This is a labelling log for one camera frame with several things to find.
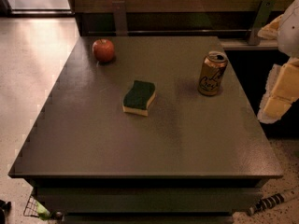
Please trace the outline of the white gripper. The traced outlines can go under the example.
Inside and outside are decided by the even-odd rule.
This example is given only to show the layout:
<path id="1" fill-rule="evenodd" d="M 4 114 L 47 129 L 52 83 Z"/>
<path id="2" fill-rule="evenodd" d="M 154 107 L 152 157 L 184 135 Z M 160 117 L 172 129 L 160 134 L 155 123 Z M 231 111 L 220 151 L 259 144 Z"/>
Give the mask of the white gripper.
<path id="1" fill-rule="evenodd" d="M 258 37 L 273 40 L 278 37 L 279 15 L 262 27 Z M 274 64 L 265 84 L 265 94 L 259 105 L 258 120 L 263 124 L 273 124 L 299 99 L 299 60 L 289 59 L 282 66 Z"/>

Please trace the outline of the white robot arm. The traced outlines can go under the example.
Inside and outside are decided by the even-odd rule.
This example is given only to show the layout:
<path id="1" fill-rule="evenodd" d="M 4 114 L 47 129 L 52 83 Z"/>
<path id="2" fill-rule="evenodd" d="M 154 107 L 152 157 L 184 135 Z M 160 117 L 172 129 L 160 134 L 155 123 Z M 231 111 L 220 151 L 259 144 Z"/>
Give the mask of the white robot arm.
<path id="1" fill-rule="evenodd" d="M 278 50 L 289 57 L 282 66 L 272 66 L 260 102 L 258 120 L 272 124 L 299 99 L 299 0 L 294 0 L 282 15 L 265 25 L 258 37 L 276 39 Z"/>

